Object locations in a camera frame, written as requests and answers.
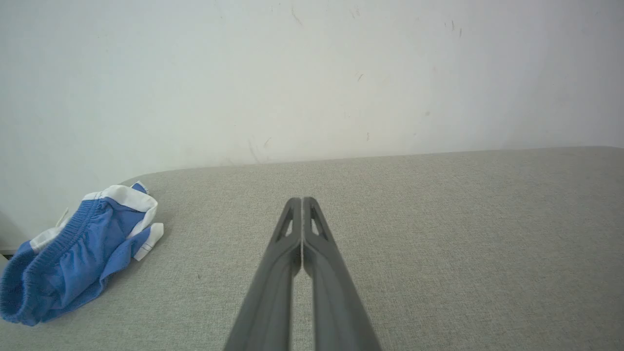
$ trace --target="white wall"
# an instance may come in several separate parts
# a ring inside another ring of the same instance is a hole
[[[0,247],[181,167],[624,147],[624,2],[4,1]]]

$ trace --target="gray upholstery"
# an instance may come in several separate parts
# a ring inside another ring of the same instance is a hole
[[[138,177],[165,236],[6,350],[220,350],[289,197],[316,197],[385,350],[624,348],[624,149],[189,169]],[[295,279],[293,350],[313,348]]]

